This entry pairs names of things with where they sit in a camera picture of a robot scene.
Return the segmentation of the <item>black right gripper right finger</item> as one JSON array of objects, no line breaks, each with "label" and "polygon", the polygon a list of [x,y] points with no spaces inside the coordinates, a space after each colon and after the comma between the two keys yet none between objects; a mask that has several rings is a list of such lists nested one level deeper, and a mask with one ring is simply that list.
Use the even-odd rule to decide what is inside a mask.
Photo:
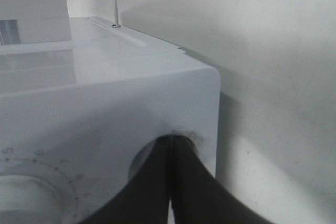
[{"label": "black right gripper right finger", "polygon": [[208,172],[191,140],[171,135],[171,201],[175,223],[267,223]]}]

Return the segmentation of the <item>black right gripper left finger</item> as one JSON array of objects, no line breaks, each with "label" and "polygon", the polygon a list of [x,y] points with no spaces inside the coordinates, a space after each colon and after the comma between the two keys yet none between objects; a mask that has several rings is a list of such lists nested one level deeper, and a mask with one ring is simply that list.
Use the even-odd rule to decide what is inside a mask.
[{"label": "black right gripper left finger", "polygon": [[157,138],[128,184],[81,223],[168,223],[172,136]]}]

